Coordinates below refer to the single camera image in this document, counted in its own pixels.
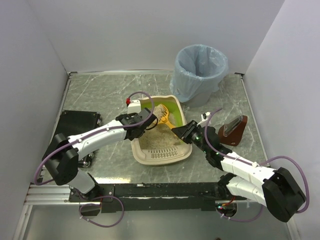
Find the orange plastic litter scoop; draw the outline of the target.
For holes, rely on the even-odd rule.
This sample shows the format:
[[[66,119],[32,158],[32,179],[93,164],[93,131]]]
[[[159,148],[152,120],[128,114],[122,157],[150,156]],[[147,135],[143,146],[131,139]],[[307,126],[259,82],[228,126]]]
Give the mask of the orange plastic litter scoop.
[[[176,128],[176,126],[172,124],[169,119],[170,112],[165,105],[163,104],[157,105],[154,108],[153,114],[156,116],[158,124],[164,124],[170,129]]]

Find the beige green litter box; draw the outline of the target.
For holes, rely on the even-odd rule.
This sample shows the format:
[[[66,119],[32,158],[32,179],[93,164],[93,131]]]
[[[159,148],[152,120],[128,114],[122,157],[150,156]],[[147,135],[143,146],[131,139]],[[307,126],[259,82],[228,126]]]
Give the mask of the beige green litter box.
[[[176,125],[181,127],[187,123],[182,107],[178,99],[173,95],[156,95],[152,97],[157,106],[163,104],[168,108],[170,114],[174,115]],[[133,157],[143,165],[160,166],[176,163],[188,158],[193,150],[190,144],[181,141],[181,145],[163,149],[141,149],[139,139],[131,142]]]

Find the brown wooden metronome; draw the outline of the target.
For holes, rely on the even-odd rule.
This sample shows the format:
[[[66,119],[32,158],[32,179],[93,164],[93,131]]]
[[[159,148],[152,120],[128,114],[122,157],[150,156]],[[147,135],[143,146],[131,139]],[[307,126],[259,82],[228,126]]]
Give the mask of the brown wooden metronome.
[[[239,115],[231,122],[224,124],[218,130],[221,144],[236,147],[240,144],[248,122],[246,115]]]

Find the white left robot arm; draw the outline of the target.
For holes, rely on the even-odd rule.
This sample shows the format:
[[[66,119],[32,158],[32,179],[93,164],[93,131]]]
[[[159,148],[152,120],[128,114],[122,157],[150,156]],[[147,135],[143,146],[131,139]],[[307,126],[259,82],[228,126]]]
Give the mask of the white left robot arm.
[[[121,114],[85,133],[68,137],[59,133],[53,137],[42,162],[56,185],[69,185],[84,198],[95,198],[102,189],[93,176],[79,168],[79,160],[106,145],[140,138],[157,121],[157,117],[144,108],[139,113]]]

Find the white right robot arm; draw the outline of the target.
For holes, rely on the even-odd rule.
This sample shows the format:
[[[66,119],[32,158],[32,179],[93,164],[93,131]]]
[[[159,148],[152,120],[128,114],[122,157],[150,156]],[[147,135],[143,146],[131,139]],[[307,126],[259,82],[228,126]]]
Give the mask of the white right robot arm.
[[[201,127],[193,120],[172,128],[172,132],[184,143],[198,147],[211,166],[226,172],[219,183],[227,193],[265,206],[279,221],[288,222],[307,203],[287,169],[273,169],[242,158],[221,144],[214,127]]]

